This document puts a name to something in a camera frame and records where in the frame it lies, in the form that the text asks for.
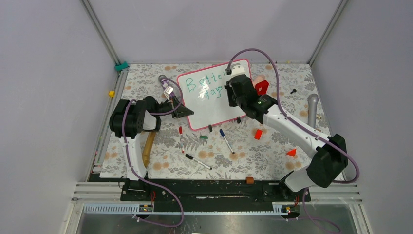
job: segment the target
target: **whiteboard with green writing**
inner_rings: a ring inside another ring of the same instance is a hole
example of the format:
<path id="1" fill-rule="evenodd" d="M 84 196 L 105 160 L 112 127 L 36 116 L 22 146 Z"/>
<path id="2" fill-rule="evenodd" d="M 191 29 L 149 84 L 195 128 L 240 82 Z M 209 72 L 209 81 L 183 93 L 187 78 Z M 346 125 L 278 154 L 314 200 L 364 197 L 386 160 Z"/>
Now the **whiteboard with green writing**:
<path id="1" fill-rule="evenodd" d="M 241 59 L 232 64 L 243 66 L 246 75 L 251 78 L 248 60 Z M 231 79 L 231 75 L 225 73 L 227 66 L 228 63 L 224 63 L 178 76 L 178 84 L 183 93 L 182 100 L 185 106 L 194 112 L 188 116 L 192 130 L 245 116 L 241 108 L 230 107 L 228 104 L 224 85 Z"/>

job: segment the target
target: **floral tablecloth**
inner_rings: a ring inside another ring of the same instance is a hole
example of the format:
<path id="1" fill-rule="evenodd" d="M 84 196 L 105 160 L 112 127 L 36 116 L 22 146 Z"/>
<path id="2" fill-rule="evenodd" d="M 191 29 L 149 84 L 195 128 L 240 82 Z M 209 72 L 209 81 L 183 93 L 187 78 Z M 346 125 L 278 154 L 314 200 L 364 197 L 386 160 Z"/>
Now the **floral tablecloth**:
<path id="1" fill-rule="evenodd" d="M 213 64 L 132 64 L 122 93 L 122 99 L 142 99 L 152 95 L 159 102 L 165 100 L 158 76 L 165 74 L 176 80 L 178 75 L 199 70 Z M 308 64 L 279 64 L 280 98 L 283 107 L 303 122 L 307 122 L 307 98 L 317 93 L 311 69 Z M 276 97 L 275 74 L 271 65 L 251 64 L 251 73 L 263 75 L 269 81 L 267 94 Z M 327 121 L 321 104 L 318 104 L 316 128 L 329 134 Z M 310 158 L 298 148 L 295 157 L 286 153 L 297 146 L 279 132 L 248 117 L 225 122 L 208 129 L 192 131 L 186 117 L 178 120 L 163 116 L 161 130 L 156 134 L 150 163 L 149 178 L 169 179 L 245 179 L 253 176 L 256 180 L 281 179 L 291 170 L 307 166 Z M 181 152 L 179 126 L 184 130 L 185 153 L 211 166 L 208 170 L 194 161 L 188 160 Z M 219 133 L 223 129 L 236 154 L 232 154 Z M 263 131 L 260 140 L 254 139 L 257 129 Z M 148 134 L 141 134 L 143 149 Z M 119 178 L 126 174 L 126 163 L 119 139 L 112 133 L 100 177 Z"/>

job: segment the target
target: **green object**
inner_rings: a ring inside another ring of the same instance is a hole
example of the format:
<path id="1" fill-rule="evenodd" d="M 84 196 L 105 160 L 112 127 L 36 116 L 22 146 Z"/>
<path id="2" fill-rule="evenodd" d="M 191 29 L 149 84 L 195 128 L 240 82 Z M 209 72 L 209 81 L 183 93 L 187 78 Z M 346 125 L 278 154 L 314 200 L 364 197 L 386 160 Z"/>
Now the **green object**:
<path id="1" fill-rule="evenodd" d="M 128 63 L 123 62 L 122 64 L 115 66 L 115 71 L 119 72 L 127 67 L 129 67 Z"/>

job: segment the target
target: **orange triangle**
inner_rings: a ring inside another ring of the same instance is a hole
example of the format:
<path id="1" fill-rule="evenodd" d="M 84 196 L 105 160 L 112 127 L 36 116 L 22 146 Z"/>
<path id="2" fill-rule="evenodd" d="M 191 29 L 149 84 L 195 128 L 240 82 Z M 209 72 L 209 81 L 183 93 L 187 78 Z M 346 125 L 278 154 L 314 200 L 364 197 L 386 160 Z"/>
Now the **orange triangle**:
<path id="1" fill-rule="evenodd" d="M 287 154 L 294 157 L 296 155 L 296 152 L 297 152 L 297 149 L 294 149 L 294 150 L 288 152 Z"/>

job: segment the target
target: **gray wall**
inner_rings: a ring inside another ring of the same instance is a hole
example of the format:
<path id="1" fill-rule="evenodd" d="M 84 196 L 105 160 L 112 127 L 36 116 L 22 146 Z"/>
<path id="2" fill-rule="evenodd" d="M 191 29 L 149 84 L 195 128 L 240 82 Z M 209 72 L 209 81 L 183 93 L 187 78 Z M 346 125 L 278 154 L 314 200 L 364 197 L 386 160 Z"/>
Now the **gray wall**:
<path id="1" fill-rule="evenodd" d="M 413 228 L 412 12 L 411 0 L 350 1 L 313 66 L 332 131 L 360 166 L 377 234 Z"/>
<path id="2" fill-rule="evenodd" d="M 0 233 L 55 234 L 115 81 L 78 0 L 0 2 Z"/>
<path id="3" fill-rule="evenodd" d="M 307 62 L 340 0 L 90 2 L 127 62 L 226 62 L 249 47 L 278 61 Z"/>

